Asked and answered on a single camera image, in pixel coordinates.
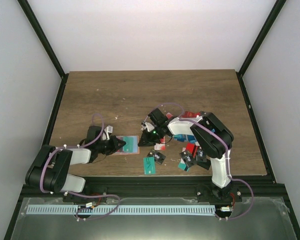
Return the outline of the teal card large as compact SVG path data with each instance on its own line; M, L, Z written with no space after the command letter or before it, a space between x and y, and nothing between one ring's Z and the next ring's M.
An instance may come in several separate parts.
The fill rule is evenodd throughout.
M137 154L139 152L138 136L124 136L126 145L123 147L123 153L125 154Z

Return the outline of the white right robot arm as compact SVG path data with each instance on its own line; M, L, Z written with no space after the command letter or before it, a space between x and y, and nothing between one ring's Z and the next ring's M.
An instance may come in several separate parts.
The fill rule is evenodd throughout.
M193 136L195 144L210 158L213 198L222 202L230 196L232 176L229 159L234 135L215 114L201 111L195 117L167 117L155 108L146 118L150 122L147 119L141 122L140 147L159 144L165 136Z

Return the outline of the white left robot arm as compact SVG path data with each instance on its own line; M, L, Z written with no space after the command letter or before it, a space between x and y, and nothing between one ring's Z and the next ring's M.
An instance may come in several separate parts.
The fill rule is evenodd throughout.
M25 184L42 193L73 192L81 202L87 202L92 189L83 177L69 173L72 165L92 163L99 154L109 156L122 149L126 142L116 137L113 127L91 125L76 146L43 145L25 175Z

